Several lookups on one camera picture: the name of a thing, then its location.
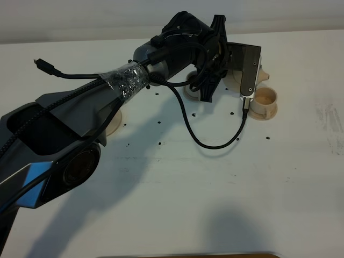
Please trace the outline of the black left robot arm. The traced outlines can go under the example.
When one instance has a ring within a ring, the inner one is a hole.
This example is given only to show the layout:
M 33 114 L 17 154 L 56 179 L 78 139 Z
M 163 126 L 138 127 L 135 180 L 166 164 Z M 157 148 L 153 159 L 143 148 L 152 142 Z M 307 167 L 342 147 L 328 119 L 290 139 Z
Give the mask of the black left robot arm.
M 133 59 L 102 74 L 65 74 L 37 59 L 38 69 L 59 78 L 87 80 L 65 92 L 45 94 L 1 118 L 1 244 L 18 209 L 35 209 L 84 183 L 96 170 L 106 128 L 141 89 L 167 85 L 188 65 L 196 73 L 181 82 L 212 101 L 226 75 L 226 18 L 206 25 L 182 11 L 134 52 Z

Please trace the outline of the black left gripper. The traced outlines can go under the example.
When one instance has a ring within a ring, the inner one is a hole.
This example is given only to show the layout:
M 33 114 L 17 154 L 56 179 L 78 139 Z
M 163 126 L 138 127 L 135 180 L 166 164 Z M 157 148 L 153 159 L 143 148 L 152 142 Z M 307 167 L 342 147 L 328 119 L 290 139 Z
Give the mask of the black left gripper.
M 196 74 L 179 82 L 179 86 L 197 86 L 199 100 L 212 102 L 212 96 L 226 75 L 229 58 L 227 49 L 226 17 L 214 15 L 211 25 L 189 12 L 177 13 L 150 40 L 150 73 L 152 85 L 168 85 L 168 80 L 188 65 L 194 65 Z

